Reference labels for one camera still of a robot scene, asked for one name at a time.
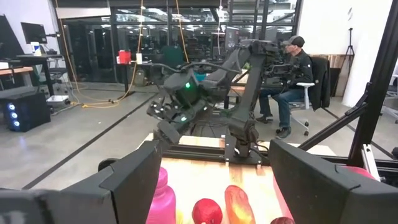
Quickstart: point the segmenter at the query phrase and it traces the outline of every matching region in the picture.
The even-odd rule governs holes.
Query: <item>computer tower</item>
[[[27,132],[51,121],[44,93],[26,93],[2,100],[4,119],[11,131]]]

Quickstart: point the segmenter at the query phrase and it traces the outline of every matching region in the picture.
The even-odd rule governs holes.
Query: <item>pink plastic bottle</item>
[[[146,224],[175,224],[175,194],[167,185],[167,171],[161,167]]]

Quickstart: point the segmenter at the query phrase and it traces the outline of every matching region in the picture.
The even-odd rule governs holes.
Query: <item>baseball cap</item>
[[[304,43],[304,38],[298,35],[294,35],[289,40],[282,42],[283,45],[296,45],[297,47],[303,47]]]

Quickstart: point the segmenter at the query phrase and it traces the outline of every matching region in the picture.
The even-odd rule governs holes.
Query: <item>jeans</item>
[[[260,114],[263,116],[271,116],[271,109],[269,108],[268,96],[278,102],[279,107],[279,127],[289,128],[290,127],[290,108],[289,102],[295,102],[304,99],[304,89],[290,89],[283,93],[280,93],[278,89],[266,88],[260,91],[259,102],[260,102]]]

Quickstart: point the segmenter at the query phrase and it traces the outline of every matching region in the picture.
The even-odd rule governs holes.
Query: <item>desk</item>
[[[152,134],[145,141],[152,140]],[[221,147],[217,138],[182,136],[180,144]],[[335,156],[328,146],[315,146],[308,151],[312,154]],[[256,223],[266,224],[282,216],[277,194],[274,189],[274,174],[271,167],[256,169],[254,166],[237,166],[218,162],[162,159],[162,167],[169,173],[169,185],[177,197],[177,209],[183,213],[183,223],[193,224],[192,208],[202,198],[217,202],[223,211],[223,224],[227,224],[224,191],[229,185],[240,186],[248,195]]]
[[[21,93],[26,93],[29,91],[34,91],[34,87],[32,86],[32,80],[30,79],[30,74],[29,72],[33,71],[32,67],[22,67],[22,68],[16,68],[14,70],[11,69],[5,69],[5,70],[0,70],[0,76],[3,75],[12,75],[13,72],[15,75],[22,75],[24,79],[24,85],[23,87],[19,88],[12,88],[10,90],[3,90],[0,91],[0,98],[7,98],[12,95],[18,95]],[[2,82],[0,81],[0,87],[1,89],[4,89],[2,86]]]
[[[32,54],[18,55],[17,58],[21,60],[21,63],[24,66],[33,66],[33,65],[43,65],[43,70],[45,74],[45,82],[47,87],[49,88],[50,96],[54,95],[54,89],[51,82],[51,75],[49,70],[49,65],[47,60],[50,58],[62,58],[62,55],[47,55],[43,54],[41,56],[35,56]]]

